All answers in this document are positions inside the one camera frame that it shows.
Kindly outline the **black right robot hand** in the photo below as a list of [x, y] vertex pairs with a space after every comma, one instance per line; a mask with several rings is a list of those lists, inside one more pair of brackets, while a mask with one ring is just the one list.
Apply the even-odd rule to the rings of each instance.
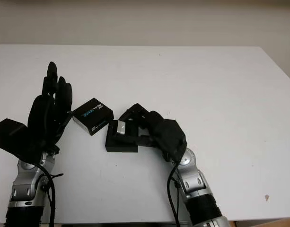
[[139, 103], [134, 104], [127, 109], [118, 119], [121, 122], [132, 122], [136, 129], [142, 128], [149, 131], [149, 135], [140, 136], [124, 136], [120, 141], [133, 143], [142, 147], [159, 148], [162, 151], [163, 158], [169, 162], [170, 155], [167, 154], [157, 143], [157, 139], [154, 136], [154, 129], [164, 118], [155, 111], [147, 111]]

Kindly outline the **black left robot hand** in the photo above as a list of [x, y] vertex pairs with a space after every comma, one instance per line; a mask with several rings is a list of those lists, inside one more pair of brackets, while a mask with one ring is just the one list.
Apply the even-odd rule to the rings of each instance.
[[35, 141], [46, 152], [58, 154], [60, 140], [72, 117], [72, 87], [58, 76], [57, 66], [50, 62], [43, 80], [41, 95], [37, 96], [29, 113], [27, 127]]

